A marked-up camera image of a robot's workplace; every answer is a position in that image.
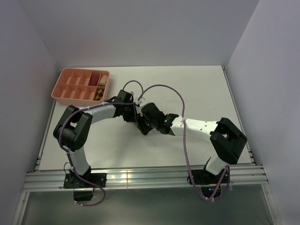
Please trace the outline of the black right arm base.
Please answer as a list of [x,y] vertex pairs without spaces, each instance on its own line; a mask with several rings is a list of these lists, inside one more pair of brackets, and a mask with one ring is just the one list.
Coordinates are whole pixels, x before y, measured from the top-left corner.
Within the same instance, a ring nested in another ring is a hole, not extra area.
[[[223,179],[221,180],[221,183],[218,188],[217,184],[221,178],[221,175],[225,172],[225,175]],[[214,190],[217,189],[217,192],[215,193],[214,197],[220,197],[222,194],[222,184],[229,185],[230,182],[230,173],[227,169],[223,169],[218,175],[213,175],[206,170],[192,170],[193,179],[196,185],[204,185],[204,187],[201,187],[202,194],[205,197],[210,197]]]

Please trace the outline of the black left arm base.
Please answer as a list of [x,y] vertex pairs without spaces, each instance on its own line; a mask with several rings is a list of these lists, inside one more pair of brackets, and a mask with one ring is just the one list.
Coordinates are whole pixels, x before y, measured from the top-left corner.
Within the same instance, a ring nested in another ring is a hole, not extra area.
[[[89,173],[87,175],[76,175],[72,171],[65,175],[63,188],[73,190],[73,199],[77,204],[83,206],[94,206],[104,201],[106,192],[106,173]],[[94,197],[96,188],[103,192],[102,198],[96,203],[89,203]]]

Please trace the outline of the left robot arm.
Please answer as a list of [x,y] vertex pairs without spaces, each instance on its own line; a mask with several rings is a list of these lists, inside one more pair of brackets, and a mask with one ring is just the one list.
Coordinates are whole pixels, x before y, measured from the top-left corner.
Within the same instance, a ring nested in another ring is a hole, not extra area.
[[91,183],[89,174],[91,168],[84,151],[91,125],[119,116],[133,122],[135,115],[133,94],[124,90],[120,90],[117,96],[98,105],[85,108],[67,106],[53,131],[53,136],[67,154],[71,170],[76,174],[74,179],[76,184],[86,187]]

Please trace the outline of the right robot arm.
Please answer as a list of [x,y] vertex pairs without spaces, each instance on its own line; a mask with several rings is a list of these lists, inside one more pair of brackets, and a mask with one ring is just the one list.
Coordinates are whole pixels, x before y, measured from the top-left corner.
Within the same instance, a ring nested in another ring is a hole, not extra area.
[[164,135],[186,135],[212,144],[216,155],[210,158],[203,171],[205,181],[212,183],[228,165],[237,164],[248,141],[247,137],[233,124],[222,117],[219,121],[186,119],[177,114],[164,114],[153,102],[137,103],[141,116],[140,129],[146,134],[152,129]]

